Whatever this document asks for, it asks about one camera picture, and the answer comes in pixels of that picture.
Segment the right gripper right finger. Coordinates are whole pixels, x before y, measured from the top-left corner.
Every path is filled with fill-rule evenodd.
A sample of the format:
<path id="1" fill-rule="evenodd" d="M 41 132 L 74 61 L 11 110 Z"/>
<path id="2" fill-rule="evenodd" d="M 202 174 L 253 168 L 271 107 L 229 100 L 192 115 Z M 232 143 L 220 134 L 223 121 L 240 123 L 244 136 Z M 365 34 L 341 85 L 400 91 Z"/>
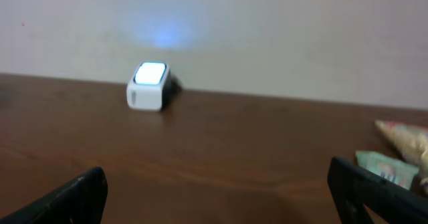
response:
<path id="1" fill-rule="evenodd" d="M 366 208 L 387 223 L 427 223 L 427 199 L 333 157 L 328 186 L 342 223 L 372 223 Z"/>

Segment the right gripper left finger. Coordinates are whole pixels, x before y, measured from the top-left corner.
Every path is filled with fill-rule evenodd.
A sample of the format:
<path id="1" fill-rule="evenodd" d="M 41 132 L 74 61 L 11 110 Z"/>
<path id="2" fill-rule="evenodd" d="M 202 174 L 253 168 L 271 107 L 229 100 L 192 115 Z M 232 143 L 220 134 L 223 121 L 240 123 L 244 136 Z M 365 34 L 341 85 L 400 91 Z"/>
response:
<path id="1" fill-rule="evenodd" d="M 97 166 L 2 218 L 1 224 L 100 224 L 107 195 L 106 175 Z"/>

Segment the teal wet wipes pack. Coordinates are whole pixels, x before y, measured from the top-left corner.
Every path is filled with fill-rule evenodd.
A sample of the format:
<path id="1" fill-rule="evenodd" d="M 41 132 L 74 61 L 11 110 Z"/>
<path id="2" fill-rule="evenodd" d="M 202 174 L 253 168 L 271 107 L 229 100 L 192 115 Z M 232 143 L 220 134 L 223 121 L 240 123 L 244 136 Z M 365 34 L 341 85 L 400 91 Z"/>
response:
<path id="1" fill-rule="evenodd" d="M 358 166 L 409 190 L 413 179 L 419 174 L 419 168 L 403 161 L 390 158 L 378 152 L 355 152 Z"/>

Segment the cream snack bag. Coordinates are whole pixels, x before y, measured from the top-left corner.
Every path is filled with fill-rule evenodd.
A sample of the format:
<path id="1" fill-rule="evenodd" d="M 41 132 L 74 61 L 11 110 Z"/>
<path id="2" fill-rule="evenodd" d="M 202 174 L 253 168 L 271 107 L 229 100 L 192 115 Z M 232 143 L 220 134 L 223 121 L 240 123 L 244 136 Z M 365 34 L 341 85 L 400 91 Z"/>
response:
<path id="1" fill-rule="evenodd" d="M 421 186 L 427 194 L 427 127 L 384 120 L 374 124 L 405 161 L 419 167 Z"/>

